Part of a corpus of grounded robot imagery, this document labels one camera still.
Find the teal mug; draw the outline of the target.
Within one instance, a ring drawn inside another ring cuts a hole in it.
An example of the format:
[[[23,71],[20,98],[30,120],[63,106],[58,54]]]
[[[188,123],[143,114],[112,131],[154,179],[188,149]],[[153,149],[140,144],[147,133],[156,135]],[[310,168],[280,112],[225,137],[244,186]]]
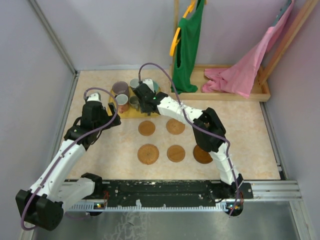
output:
[[[160,87],[156,81],[153,81],[153,88],[154,88],[155,93],[158,93],[160,90]]]

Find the pink mug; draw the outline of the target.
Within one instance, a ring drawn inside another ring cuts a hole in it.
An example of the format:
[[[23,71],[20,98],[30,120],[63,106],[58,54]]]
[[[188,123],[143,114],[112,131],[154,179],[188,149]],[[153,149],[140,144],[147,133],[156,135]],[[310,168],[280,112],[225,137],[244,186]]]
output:
[[[123,114],[129,109],[129,98],[126,94],[119,94],[115,97],[118,104],[118,112]]]

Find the light wooden coaster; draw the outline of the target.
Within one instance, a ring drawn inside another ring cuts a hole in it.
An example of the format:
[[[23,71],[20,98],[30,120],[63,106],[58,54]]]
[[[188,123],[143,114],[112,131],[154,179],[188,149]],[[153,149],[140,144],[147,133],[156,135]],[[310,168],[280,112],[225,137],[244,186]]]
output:
[[[151,136],[156,130],[156,126],[153,122],[145,120],[138,126],[138,131],[143,136]]]

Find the large woven rattan coaster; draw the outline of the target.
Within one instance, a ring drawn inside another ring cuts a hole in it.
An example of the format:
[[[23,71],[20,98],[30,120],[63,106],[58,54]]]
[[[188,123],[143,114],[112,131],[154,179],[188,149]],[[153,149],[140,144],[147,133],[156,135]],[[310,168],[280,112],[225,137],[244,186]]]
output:
[[[137,158],[144,165],[154,164],[159,155],[158,148],[153,144],[144,144],[137,151]]]

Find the small orange wooden coaster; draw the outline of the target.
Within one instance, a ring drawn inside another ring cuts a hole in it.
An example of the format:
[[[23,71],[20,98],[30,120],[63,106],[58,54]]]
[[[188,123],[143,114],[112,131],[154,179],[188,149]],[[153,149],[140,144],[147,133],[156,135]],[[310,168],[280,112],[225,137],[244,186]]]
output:
[[[179,163],[185,158],[186,152],[180,145],[172,145],[167,150],[167,157],[174,163]]]

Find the large brown wooden coaster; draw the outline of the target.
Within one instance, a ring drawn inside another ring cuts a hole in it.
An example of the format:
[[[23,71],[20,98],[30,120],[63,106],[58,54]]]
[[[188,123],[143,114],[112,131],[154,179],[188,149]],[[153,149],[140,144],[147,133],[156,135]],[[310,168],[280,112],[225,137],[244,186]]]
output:
[[[201,149],[198,145],[196,145],[193,149],[193,157],[198,163],[203,165],[209,164],[213,161],[210,154]]]

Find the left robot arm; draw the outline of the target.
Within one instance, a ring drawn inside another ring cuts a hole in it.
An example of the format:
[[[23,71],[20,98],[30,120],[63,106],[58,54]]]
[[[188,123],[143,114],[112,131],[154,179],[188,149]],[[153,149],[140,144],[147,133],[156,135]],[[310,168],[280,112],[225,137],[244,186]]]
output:
[[[20,226],[24,231],[37,227],[52,231],[74,204],[89,196],[97,199],[103,195],[102,177],[93,173],[84,173],[70,187],[62,189],[74,165],[101,133],[121,124],[118,103],[108,104],[109,115],[101,101],[102,88],[94,87],[93,91],[92,94],[84,92],[82,114],[67,130],[49,166],[28,190],[21,189],[15,196]]]

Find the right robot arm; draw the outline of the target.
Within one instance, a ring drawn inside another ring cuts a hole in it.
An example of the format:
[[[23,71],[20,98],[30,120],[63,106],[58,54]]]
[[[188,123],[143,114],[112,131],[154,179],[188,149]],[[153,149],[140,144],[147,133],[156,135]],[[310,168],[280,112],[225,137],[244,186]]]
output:
[[[170,117],[192,127],[195,142],[214,160],[219,171],[220,181],[224,183],[223,192],[235,198],[241,192],[243,177],[235,168],[229,153],[230,142],[226,139],[226,129],[217,113],[208,107],[205,110],[193,108],[173,99],[164,92],[156,92],[150,79],[140,81],[133,89],[143,113],[156,113]]]

